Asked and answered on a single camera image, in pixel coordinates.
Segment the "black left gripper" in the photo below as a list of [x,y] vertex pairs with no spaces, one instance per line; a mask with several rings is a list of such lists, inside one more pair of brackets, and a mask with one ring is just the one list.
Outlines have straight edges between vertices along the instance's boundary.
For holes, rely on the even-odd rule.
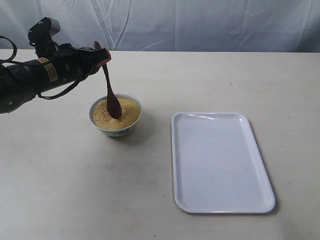
[[80,78],[83,81],[95,74],[100,67],[111,60],[106,48],[75,48],[70,43],[58,46],[56,58],[52,61],[58,80],[66,83]]

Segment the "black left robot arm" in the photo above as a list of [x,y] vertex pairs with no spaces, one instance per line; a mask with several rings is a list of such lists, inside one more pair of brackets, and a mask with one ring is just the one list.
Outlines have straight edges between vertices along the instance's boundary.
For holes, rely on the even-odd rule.
[[110,60],[111,54],[106,48],[74,48],[65,43],[57,47],[53,56],[2,65],[0,112],[15,111],[35,97],[45,100],[60,98]]

